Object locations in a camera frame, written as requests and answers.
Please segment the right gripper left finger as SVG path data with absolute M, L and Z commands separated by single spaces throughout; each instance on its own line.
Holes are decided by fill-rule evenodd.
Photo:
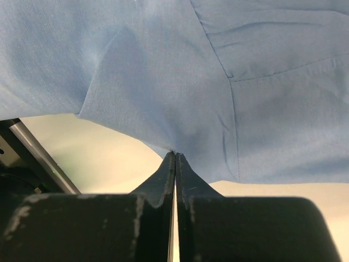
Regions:
M 175 155 L 128 194 L 34 194 L 1 230 L 1 261 L 171 261 Z

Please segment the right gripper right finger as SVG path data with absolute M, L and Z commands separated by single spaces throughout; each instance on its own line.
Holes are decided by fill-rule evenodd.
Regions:
M 175 156 L 181 261 L 339 261 L 316 205 L 300 197 L 225 197 Z

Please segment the light blue long sleeve shirt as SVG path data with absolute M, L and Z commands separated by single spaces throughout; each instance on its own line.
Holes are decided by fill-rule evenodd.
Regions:
M 52 114 L 207 182 L 347 182 L 348 1 L 1 1 L 1 119 Z

